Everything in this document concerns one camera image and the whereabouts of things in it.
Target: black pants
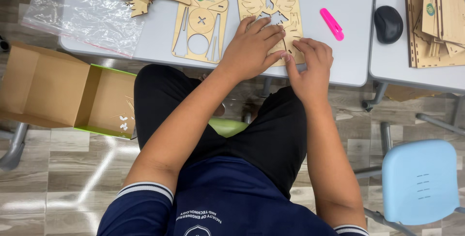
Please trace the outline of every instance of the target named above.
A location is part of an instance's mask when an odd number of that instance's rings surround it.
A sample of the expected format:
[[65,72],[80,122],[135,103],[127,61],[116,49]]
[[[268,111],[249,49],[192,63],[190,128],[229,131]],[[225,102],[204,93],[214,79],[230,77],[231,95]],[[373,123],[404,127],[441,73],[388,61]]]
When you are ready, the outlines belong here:
[[[138,73],[134,108],[140,148],[200,82],[169,66],[151,64]],[[289,199],[305,155],[304,107],[292,88],[285,87],[270,95],[258,117],[233,137],[224,138],[207,125],[184,166],[214,156],[240,157],[265,173]]]

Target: finger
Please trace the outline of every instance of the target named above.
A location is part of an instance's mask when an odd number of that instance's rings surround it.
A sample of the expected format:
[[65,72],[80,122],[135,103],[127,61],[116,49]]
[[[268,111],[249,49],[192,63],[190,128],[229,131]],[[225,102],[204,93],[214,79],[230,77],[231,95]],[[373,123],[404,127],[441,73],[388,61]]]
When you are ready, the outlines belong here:
[[264,43],[265,43],[266,47],[270,50],[277,43],[279,43],[282,39],[284,39],[284,36],[286,36],[286,32],[285,31],[280,31],[280,32],[272,35],[268,39],[264,40]]
[[250,17],[244,18],[239,26],[237,27],[236,35],[241,35],[246,33],[247,31],[247,26],[251,24],[255,20],[255,15],[252,15]]
[[265,25],[269,24],[270,22],[271,22],[270,17],[258,19],[255,21],[255,23],[250,27],[250,29],[247,32],[251,34],[257,34]]
[[297,66],[295,64],[294,57],[289,55],[289,60],[286,62],[286,71],[289,76],[289,81],[292,83],[300,76]]
[[262,39],[268,39],[269,37],[275,35],[276,33],[283,30],[282,25],[270,25],[267,28],[261,30],[258,35]]
[[331,58],[333,57],[333,49],[324,42],[322,42],[321,44],[326,49],[326,53],[328,54],[328,61],[331,61]]
[[266,67],[266,69],[268,67],[270,67],[271,65],[275,64],[275,62],[277,62],[279,59],[281,59],[282,57],[287,57],[288,54],[286,53],[286,51],[277,51],[277,52],[274,52],[270,55],[268,55],[265,59],[264,59],[264,66]]
[[293,40],[292,43],[304,54],[305,63],[307,64],[307,66],[311,66],[313,62],[319,62],[315,50],[312,47],[310,47],[310,45],[298,40]]
[[315,50],[318,60],[320,62],[329,61],[327,49],[323,46],[322,42],[316,41],[311,38],[300,38],[301,42],[307,43],[310,47]]

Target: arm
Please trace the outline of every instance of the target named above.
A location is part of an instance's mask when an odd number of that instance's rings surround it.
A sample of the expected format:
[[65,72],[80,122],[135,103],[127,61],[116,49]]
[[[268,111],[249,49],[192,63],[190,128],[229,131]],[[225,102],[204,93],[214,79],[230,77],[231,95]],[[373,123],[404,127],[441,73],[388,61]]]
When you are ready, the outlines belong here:
[[304,53],[307,64],[307,70],[299,72],[291,57],[286,68],[307,117],[308,174],[315,192],[317,215],[331,227],[353,224],[366,229],[360,187],[327,99],[333,50],[312,39],[301,38],[293,43]]
[[265,71],[285,51],[267,52],[285,36],[282,25],[271,19],[255,22],[255,16],[242,20],[215,70],[168,116],[138,155],[124,186],[139,181],[154,181],[176,190],[178,174],[194,150],[214,110],[228,93],[244,79]]

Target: hand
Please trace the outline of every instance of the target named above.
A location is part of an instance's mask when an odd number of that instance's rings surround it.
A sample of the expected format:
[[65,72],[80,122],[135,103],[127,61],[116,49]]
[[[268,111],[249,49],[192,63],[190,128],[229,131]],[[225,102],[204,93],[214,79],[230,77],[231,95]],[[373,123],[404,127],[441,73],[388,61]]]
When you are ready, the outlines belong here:
[[307,70],[299,72],[290,56],[286,70],[294,93],[304,106],[314,106],[328,100],[329,73],[333,65],[333,50],[325,43],[310,38],[294,40],[293,44],[305,57]]
[[271,22],[271,18],[258,19],[246,32],[247,26],[255,21],[255,16],[243,19],[233,40],[226,48],[223,59],[218,64],[216,71],[224,72],[224,75],[231,77],[236,84],[242,80],[253,78],[264,72],[281,57],[289,56],[286,51],[277,51],[266,55],[286,32],[282,25],[270,25],[262,28]]

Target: gray desk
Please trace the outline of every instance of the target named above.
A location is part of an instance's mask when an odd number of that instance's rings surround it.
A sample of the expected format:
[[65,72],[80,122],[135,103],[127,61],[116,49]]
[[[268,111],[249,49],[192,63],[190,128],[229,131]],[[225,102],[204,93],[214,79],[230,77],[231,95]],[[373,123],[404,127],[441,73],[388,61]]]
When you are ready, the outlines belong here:
[[385,83],[465,94],[465,66],[410,68],[408,66],[407,20],[405,0],[376,0],[375,7],[389,5],[404,19],[402,37],[394,44],[378,42],[373,32],[369,76]]
[[[304,36],[323,41],[333,48],[331,84],[352,87],[364,85],[368,71],[372,0],[299,1]],[[237,0],[229,0],[229,3],[224,49],[232,40],[240,22]],[[171,54],[177,5],[174,1],[156,0],[149,7],[151,11],[147,15],[137,18],[145,19],[145,24],[134,59],[167,65],[214,68],[215,64],[175,57]],[[334,38],[319,13],[321,8],[327,8],[341,25],[346,36],[343,41],[339,42]],[[76,54],[121,58],[112,52],[70,38],[61,37],[60,44],[64,49]],[[271,67],[263,75],[287,77],[284,66]]]

